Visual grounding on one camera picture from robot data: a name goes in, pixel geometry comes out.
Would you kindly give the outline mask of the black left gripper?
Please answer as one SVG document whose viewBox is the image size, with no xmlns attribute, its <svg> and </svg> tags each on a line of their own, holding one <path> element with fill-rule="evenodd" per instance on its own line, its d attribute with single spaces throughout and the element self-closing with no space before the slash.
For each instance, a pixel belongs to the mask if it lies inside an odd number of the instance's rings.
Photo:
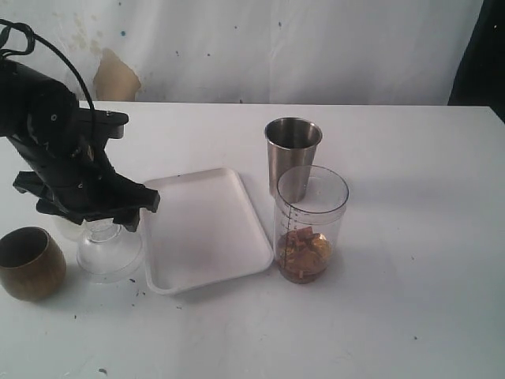
<svg viewBox="0 0 505 379">
<path fill-rule="evenodd" d="M 37 197 L 39 213 L 71 223 L 79 223 L 77 215 L 86 221 L 112 219 L 128 232 L 136 232 L 140 210 L 156 213 L 160 195 L 117 174 L 104 152 L 108 139 L 122 138 L 128 121 L 124 113 L 93 114 L 79 107 L 30 114 L 7 137 L 33 170 L 20 171 L 13 187 Z"/>
</svg>

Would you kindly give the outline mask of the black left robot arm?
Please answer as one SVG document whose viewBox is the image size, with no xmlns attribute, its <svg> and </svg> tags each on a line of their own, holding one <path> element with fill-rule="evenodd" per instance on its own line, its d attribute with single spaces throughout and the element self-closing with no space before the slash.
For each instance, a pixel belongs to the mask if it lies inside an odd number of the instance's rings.
<svg viewBox="0 0 505 379">
<path fill-rule="evenodd" d="M 157 211 L 159 193 L 117 173 L 105 153 L 128 120 L 121 112 L 83 108 L 63 83 L 1 62 L 1 135 L 31 168 L 13 187 L 37 197 L 40 213 L 77 225 L 111 219 L 134 232 L 142 208 Z"/>
</svg>

